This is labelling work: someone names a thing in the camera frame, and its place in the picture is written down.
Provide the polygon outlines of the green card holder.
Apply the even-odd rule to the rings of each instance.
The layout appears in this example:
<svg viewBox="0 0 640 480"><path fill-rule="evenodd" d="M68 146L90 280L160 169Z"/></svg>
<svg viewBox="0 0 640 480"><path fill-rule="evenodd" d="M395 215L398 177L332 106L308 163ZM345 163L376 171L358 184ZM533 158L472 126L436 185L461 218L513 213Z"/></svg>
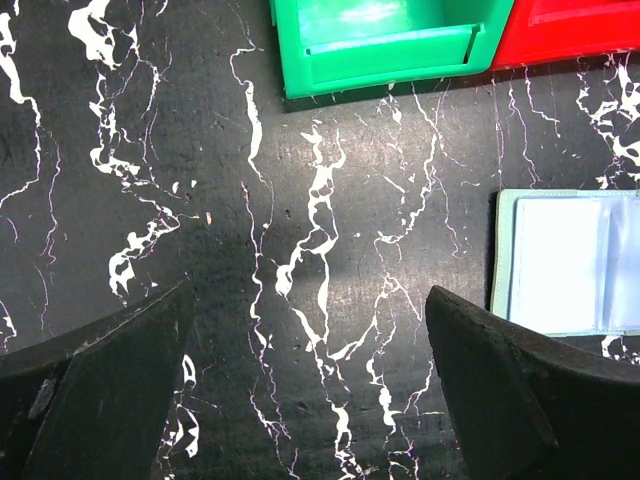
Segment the green card holder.
<svg viewBox="0 0 640 480"><path fill-rule="evenodd" d="M505 189L490 311L552 337L639 333L639 193Z"/></svg>

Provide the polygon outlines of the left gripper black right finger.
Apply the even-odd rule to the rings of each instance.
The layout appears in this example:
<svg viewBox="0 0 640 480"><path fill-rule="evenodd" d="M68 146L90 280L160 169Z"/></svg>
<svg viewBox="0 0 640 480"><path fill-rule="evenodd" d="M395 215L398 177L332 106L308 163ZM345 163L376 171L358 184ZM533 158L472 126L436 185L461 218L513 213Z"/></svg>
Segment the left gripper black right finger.
<svg viewBox="0 0 640 480"><path fill-rule="evenodd" d="M503 320L440 286L425 320L472 479L636 479L639 369Z"/></svg>

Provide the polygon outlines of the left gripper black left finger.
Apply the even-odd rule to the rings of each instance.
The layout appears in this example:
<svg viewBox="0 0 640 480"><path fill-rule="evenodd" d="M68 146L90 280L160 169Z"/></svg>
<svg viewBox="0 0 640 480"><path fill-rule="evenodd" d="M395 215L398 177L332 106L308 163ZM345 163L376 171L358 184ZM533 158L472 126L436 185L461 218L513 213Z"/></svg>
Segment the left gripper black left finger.
<svg viewBox="0 0 640 480"><path fill-rule="evenodd" d="M149 478L194 308L183 280L3 355L2 478Z"/></svg>

